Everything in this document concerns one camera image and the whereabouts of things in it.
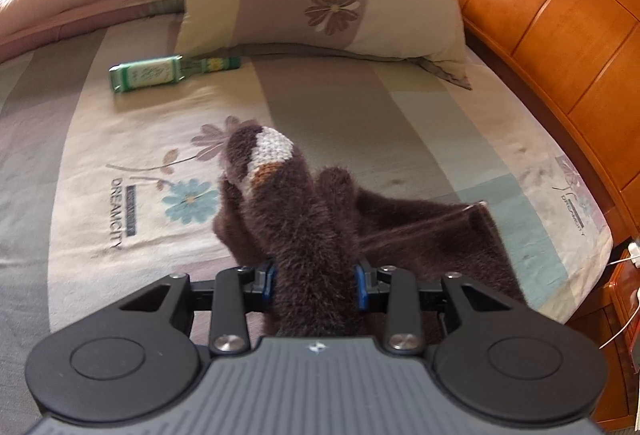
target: wooden furniture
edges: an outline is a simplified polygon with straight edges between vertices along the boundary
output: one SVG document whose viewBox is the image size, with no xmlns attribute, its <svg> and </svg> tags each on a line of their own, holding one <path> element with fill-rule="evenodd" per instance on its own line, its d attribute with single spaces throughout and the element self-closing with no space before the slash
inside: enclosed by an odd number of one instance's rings
<svg viewBox="0 0 640 435">
<path fill-rule="evenodd" d="M 622 254 L 626 258 L 628 251 Z M 606 274 L 567 322 L 571 328 L 604 344 L 638 307 L 640 270 L 630 261 L 616 264 Z M 593 418 L 606 431 L 633 426 L 638 408 L 638 375 L 629 350 L 638 328 L 640 315 L 614 341 L 602 350 L 609 363 L 609 379 Z"/>
<path fill-rule="evenodd" d="M 638 237 L 640 0 L 458 1 L 469 44 L 572 159 L 614 243 Z"/>
</svg>

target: wooden headboard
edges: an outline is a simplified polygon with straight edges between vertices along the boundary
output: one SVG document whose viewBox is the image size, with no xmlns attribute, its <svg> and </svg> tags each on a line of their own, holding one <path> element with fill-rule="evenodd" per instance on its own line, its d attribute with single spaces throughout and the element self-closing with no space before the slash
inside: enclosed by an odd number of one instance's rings
<svg viewBox="0 0 640 435">
<path fill-rule="evenodd" d="M 469 45 L 564 148 L 614 241 L 638 237 L 640 0 L 458 1 Z"/>
</svg>

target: green bottle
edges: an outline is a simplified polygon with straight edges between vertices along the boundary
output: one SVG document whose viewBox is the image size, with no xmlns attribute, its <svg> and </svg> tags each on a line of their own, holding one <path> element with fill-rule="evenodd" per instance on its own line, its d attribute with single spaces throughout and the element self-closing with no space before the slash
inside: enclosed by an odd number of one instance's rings
<svg viewBox="0 0 640 435">
<path fill-rule="evenodd" d="M 136 61 L 112 66 L 109 78 L 113 92 L 130 92 L 145 86 L 179 82 L 194 74 L 232 70 L 240 66 L 240 58 L 192 60 L 182 56 Z"/>
</svg>

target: white patch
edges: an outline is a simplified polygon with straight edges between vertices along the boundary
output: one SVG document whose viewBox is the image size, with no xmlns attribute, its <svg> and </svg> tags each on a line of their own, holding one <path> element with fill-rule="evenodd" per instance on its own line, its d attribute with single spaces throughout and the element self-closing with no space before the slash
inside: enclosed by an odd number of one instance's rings
<svg viewBox="0 0 640 435">
<path fill-rule="evenodd" d="M 293 143 L 279 131 L 264 126 L 255 136 L 255 146 L 251 151 L 251 160 L 247 164 L 246 177 L 240 182 L 242 195 L 251 194 L 251 183 L 258 169 L 265 164 L 284 162 L 293 155 Z"/>
<path fill-rule="evenodd" d="M 311 343 L 307 348 L 314 354 L 318 355 L 320 352 L 323 352 L 326 349 L 326 344 L 324 344 L 322 341 L 316 341 L 314 343 Z"/>
</svg>

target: orange patch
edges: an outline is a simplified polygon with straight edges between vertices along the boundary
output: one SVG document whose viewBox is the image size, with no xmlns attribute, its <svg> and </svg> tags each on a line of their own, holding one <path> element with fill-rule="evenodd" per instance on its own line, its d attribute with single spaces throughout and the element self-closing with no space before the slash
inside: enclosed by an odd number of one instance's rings
<svg viewBox="0 0 640 435">
<path fill-rule="evenodd" d="M 260 166 L 251 179 L 251 187 L 257 188 L 267 180 L 282 166 L 282 162 L 268 162 Z"/>
</svg>

